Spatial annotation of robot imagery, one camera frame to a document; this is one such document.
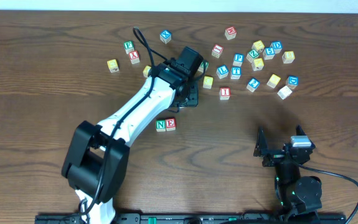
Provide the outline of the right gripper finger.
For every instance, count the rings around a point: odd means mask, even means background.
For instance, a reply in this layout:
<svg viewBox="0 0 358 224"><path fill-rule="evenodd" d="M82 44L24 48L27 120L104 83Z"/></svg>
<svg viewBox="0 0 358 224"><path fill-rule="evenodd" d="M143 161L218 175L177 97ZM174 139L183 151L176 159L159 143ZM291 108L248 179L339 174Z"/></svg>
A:
<svg viewBox="0 0 358 224"><path fill-rule="evenodd" d="M296 127L296 136L307 136L300 125L297 125L297 127ZM312 142L311 148L315 148L315 144L313 142Z"/></svg>
<svg viewBox="0 0 358 224"><path fill-rule="evenodd" d="M263 128L258 128L258 134L257 134L257 142L255 145L255 150L253 153L254 157L263 157L267 155L268 151L268 144L266 141L266 137L263 131Z"/></svg>

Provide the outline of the green R block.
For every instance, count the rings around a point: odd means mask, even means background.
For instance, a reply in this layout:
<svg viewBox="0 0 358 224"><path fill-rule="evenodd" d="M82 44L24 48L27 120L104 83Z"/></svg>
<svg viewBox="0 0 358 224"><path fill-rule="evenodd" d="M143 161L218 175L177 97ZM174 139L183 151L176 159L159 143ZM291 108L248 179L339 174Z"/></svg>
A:
<svg viewBox="0 0 358 224"><path fill-rule="evenodd" d="M204 61L200 64L200 66L199 66L199 68L197 69L197 71L200 72L200 73L205 73L205 72L207 71L207 69L208 69L208 66L209 66L209 62L208 62L207 60L204 60Z"/></svg>

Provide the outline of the red E block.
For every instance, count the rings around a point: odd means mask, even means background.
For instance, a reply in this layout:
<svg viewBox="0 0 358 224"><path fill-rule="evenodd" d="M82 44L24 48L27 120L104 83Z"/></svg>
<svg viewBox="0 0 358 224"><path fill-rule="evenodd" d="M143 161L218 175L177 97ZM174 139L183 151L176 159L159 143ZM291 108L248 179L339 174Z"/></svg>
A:
<svg viewBox="0 0 358 224"><path fill-rule="evenodd" d="M165 119L166 131L173 131L176 129L176 120L175 118Z"/></svg>

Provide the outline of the green N block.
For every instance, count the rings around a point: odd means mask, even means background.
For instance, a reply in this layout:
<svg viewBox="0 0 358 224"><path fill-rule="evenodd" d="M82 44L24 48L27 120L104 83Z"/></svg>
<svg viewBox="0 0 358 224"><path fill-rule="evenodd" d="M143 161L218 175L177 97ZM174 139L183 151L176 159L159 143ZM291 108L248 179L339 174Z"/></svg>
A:
<svg viewBox="0 0 358 224"><path fill-rule="evenodd" d="M166 122L164 119L156 120L156 131L157 132L166 131Z"/></svg>

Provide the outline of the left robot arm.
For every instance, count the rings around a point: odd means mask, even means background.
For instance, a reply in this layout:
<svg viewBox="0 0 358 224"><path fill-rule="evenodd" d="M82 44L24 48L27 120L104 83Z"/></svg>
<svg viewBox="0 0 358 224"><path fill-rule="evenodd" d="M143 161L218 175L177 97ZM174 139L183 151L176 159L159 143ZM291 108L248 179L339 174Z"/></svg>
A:
<svg viewBox="0 0 358 224"><path fill-rule="evenodd" d="M187 96L198 80L194 75L204 58L185 47L179 58L152 67L144 85L122 108L96 125L83 121L73 133L62 166L62 176L80 197L82 223L111 223L115 217L113 197L121 187L130 147L144 128L175 97Z"/></svg>

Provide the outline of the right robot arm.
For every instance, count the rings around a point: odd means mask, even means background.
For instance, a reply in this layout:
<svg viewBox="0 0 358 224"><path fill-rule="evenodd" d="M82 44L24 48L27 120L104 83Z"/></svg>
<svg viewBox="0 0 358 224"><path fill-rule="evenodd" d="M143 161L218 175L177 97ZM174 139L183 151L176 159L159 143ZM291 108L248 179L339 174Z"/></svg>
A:
<svg viewBox="0 0 358 224"><path fill-rule="evenodd" d="M301 176L300 165L310 160L315 149L301 126L281 149L270 149L262 128L258 129L253 155L263 159L262 166L275 168L275 192L282 209L276 215L287 222L295 216L315 213L322 207L321 180L314 176Z"/></svg>

